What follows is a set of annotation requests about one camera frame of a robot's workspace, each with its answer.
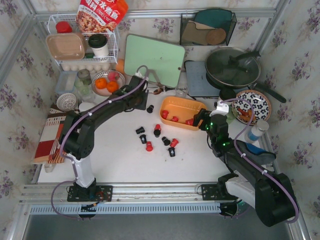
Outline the orange plastic storage basket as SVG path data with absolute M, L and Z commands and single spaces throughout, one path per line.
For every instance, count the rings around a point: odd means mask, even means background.
M 159 117 L 163 124 L 180 129 L 198 131 L 198 126 L 187 125 L 186 120 L 193 119 L 200 109 L 207 109 L 207 106 L 199 101 L 180 98 L 176 96 L 165 97 L 162 101 Z M 161 112 L 167 110 L 169 112 L 167 119 L 161 117 Z M 173 116 L 178 117 L 178 122 L 173 122 Z

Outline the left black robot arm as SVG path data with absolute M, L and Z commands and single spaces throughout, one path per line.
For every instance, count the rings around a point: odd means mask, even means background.
M 68 202 L 111 201 L 112 186 L 97 184 L 92 171 L 90 154 L 95 146 L 95 131 L 107 120 L 122 112 L 146 108 L 147 77 L 133 76 L 129 84 L 81 113 L 69 111 L 59 137 L 60 156 L 68 159 L 75 179 L 68 189 Z

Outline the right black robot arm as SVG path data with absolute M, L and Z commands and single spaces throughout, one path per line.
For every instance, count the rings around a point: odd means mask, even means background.
M 215 157 L 230 170 L 218 179 L 223 195 L 231 195 L 249 203 L 261 222 L 267 227 L 286 221 L 294 223 L 299 218 L 299 207 L 289 178 L 276 174 L 260 165 L 275 160 L 275 154 L 261 150 L 249 143 L 229 137 L 227 117 L 216 111 L 202 108 L 193 117 L 193 126 L 205 131 L 207 143 Z M 243 190 L 233 191 L 231 179 L 243 176 L 254 189 L 253 197 L 246 197 Z

